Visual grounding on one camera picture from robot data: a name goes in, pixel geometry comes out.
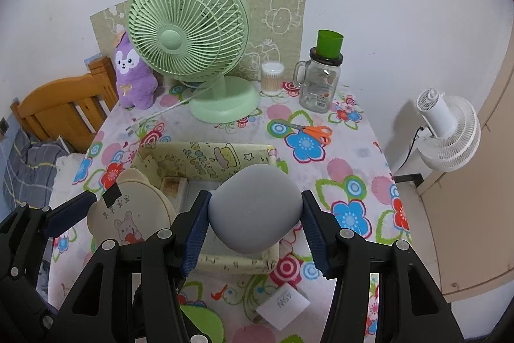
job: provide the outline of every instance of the wooden bed frame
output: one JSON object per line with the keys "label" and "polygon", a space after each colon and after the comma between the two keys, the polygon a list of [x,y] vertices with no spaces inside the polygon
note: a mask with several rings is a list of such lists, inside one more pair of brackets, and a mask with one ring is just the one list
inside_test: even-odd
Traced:
{"label": "wooden bed frame", "polygon": [[[88,67],[88,74],[54,80],[32,91],[21,103],[13,102],[11,110],[20,126],[40,140],[56,140],[60,135],[76,151],[85,153],[106,118],[98,97],[109,110],[118,101],[111,60],[101,57]],[[75,105],[80,107],[94,132]]]}

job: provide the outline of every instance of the fan grille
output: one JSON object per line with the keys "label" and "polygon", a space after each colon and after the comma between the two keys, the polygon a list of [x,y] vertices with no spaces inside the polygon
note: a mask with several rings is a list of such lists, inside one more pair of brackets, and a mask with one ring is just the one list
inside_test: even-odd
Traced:
{"label": "fan grille", "polygon": [[203,82],[233,69],[248,43],[245,0],[130,0],[128,35],[160,73]]}
{"label": "fan grille", "polygon": [[438,102],[439,93],[435,89],[427,89],[417,100],[417,107],[420,111],[429,111]]}
{"label": "fan grille", "polygon": [[445,96],[457,119],[455,132],[448,138],[430,137],[420,141],[423,162],[435,170],[450,172],[462,167],[475,153],[480,141],[480,122],[473,106],[458,96]]}

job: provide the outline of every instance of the small box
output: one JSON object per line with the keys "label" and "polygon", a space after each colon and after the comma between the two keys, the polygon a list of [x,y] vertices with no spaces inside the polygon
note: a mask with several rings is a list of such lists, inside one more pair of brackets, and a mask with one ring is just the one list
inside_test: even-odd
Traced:
{"label": "small box", "polygon": [[187,190],[188,180],[186,178],[165,177],[160,187],[160,191],[166,195],[175,209],[183,207]]}

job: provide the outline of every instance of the black sticker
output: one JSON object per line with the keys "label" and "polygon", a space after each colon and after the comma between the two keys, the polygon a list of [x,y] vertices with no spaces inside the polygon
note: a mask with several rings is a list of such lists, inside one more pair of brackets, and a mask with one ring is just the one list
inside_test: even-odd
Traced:
{"label": "black sticker", "polygon": [[114,205],[114,203],[120,196],[121,196],[120,188],[118,187],[118,184],[116,182],[114,182],[114,185],[112,185],[109,189],[107,189],[104,192],[104,194],[102,195],[102,198],[105,201],[107,208],[110,208]]}

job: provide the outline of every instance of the purple plush toy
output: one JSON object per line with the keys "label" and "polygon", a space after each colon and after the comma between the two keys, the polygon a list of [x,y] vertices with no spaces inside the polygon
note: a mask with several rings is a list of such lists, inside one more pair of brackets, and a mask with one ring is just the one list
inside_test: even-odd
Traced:
{"label": "purple plush toy", "polygon": [[152,69],[139,57],[127,33],[116,46],[116,89],[123,108],[148,109],[154,103],[157,79]]}

